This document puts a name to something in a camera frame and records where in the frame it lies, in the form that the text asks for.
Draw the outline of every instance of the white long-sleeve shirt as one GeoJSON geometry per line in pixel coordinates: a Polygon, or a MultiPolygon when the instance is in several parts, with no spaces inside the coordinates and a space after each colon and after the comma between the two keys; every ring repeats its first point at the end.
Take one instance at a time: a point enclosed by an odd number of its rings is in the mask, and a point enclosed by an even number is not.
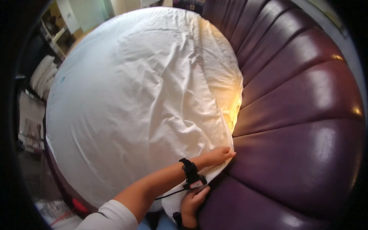
{"type": "Polygon", "coordinates": [[[136,230],[138,221],[122,203],[110,200],[85,218],[75,230],[136,230]]]}

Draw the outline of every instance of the hand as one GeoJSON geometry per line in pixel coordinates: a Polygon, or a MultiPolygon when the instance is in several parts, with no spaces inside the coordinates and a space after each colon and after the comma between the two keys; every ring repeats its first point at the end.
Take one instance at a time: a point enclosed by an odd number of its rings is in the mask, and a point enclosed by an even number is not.
{"type": "Polygon", "coordinates": [[[205,201],[209,190],[209,186],[204,187],[198,194],[196,193],[199,191],[199,188],[189,190],[181,200],[181,219],[183,226],[187,228],[195,228],[197,226],[195,213],[199,206],[205,201]]]}
{"type": "Polygon", "coordinates": [[[236,155],[236,152],[230,153],[230,150],[230,147],[218,147],[207,154],[201,155],[201,157],[204,158],[207,166],[216,166],[236,155]]]}

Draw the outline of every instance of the white duvet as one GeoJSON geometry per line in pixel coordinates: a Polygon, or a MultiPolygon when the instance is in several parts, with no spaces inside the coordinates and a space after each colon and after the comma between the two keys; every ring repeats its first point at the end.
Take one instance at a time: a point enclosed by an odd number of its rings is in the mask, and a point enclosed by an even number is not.
{"type": "MultiPolygon", "coordinates": [[[[181,158],[232,146],[242,90],[235,54],[208,21],[176,8],[136,10],[93,30],[60,66],[46,139],[69,184],[99,207],[181,158]]],[[[200,173],[209,182],[228,162],[200,173]]],[[[172,217],[184,194],[151,210],[172,217]]]]}

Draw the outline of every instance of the purple leather headboard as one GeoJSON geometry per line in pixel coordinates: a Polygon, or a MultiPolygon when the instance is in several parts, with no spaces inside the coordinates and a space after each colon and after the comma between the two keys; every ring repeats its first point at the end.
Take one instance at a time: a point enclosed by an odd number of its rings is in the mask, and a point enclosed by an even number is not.
{"type": "Polygon", "coordinates": [[[202,229],[325,229],[358,174],[361,95],[332,39],[289,0],[207,0],[244,76],[236,159],[211,183],[202,229]]]}

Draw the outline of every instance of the black wristband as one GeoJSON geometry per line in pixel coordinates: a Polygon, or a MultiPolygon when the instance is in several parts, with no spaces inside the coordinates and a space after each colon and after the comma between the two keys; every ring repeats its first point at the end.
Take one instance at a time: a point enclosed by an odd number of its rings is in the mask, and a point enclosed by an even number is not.
{"type": "Polygon", "coordinates": [[[185,172],[185,175],[187,176],[187,181],[191,181],[192,179],[196,180],[196,178],[198,177],[197,166],[195,166],[195,164],[193,162],[191,162],[190,160],[187,160],[185,158],[180,159],[179,161],[184,164],[183,170],[185,172]]]}

